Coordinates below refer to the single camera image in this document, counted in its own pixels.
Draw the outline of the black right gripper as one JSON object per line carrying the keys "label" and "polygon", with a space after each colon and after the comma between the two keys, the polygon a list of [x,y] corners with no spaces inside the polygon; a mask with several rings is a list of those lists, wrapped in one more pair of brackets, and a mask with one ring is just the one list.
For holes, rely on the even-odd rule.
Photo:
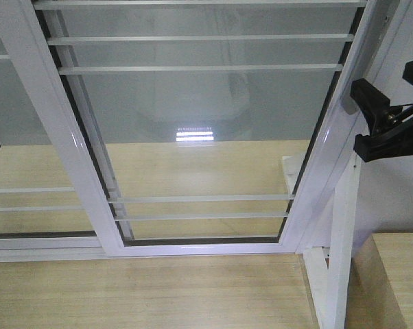
{"label": "black right gripper", "polygon": [[[413,86],[413,61],[405,64],[402,78]],[[364,162],[413,156],[413,123],[406,121],[388,131],[402,106],[391,106],[390,99],[364,78],[352,82],[350,96],[362,111],[370,133],[358,134],[353,146]]]}

